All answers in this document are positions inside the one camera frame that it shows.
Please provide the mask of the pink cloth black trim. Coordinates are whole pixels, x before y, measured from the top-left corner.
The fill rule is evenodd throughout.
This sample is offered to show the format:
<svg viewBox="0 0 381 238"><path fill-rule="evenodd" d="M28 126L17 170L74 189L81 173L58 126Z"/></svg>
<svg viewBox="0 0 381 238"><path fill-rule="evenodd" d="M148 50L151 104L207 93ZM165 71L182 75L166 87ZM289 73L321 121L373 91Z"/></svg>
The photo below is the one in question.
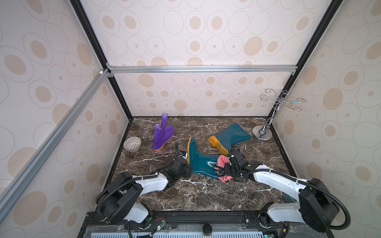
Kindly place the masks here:
<svg viewBox="0 0 381 238"><path fill-rule="evenodd" d="M215 174L224 183L228 183L233 178L225 174L226 164L230 164L229 159L225 155L220 155L217 159L217 164L213 166Z"/></svg>

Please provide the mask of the purple rubber boot yellow sole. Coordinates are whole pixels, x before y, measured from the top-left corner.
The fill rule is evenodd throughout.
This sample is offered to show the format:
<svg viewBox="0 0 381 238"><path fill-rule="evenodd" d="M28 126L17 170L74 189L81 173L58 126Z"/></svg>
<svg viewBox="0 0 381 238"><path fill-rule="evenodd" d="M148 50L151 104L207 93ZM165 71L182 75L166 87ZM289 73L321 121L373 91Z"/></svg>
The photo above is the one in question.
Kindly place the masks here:
<svg viewBox="0 0 381 238"><path fill-rule="evenodd" d="M174 135L175 129L173 125L167 124L168 114L163 113L161 116L161 124L154 127L153 145L154 151L160 151L164 144L168 142Z"/></svg>

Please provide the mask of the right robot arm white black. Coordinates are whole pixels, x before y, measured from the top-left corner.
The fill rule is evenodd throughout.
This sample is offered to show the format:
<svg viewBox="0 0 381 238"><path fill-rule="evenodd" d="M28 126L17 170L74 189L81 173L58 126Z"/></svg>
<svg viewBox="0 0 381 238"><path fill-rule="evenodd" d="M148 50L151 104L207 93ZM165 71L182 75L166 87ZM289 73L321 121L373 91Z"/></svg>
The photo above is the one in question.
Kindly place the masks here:
<svg viewBox="0 0 381 238"><path fill-rule="evenodd" d="M287 204L269 203L259 215L263 221L303 223L320 233L344 230L351 223L345 205L317 178L296 178L258 161L249 162L238 149L230 149L227 156L219 158L214 169L222 179L249 179L266 184L294 199L294 202Z"/></svg>

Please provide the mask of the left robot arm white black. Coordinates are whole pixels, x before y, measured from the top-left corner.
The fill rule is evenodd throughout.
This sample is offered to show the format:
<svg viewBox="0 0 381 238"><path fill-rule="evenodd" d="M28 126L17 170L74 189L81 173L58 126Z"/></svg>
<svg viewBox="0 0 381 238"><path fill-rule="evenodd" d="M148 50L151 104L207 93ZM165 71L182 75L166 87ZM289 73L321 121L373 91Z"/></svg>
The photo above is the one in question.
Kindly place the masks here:
<svg viewBox="0 0 381 238"><path fill-rule="evenodd" d="M133 176L122 172L96 197L96 212L112 224L133 221L145 227L152 220L152 213L138 203L141 195L173 187L182 178L190 178L192 166L188 152L180 151L176 144L173 161L157 172L146 176Z"/></svg>

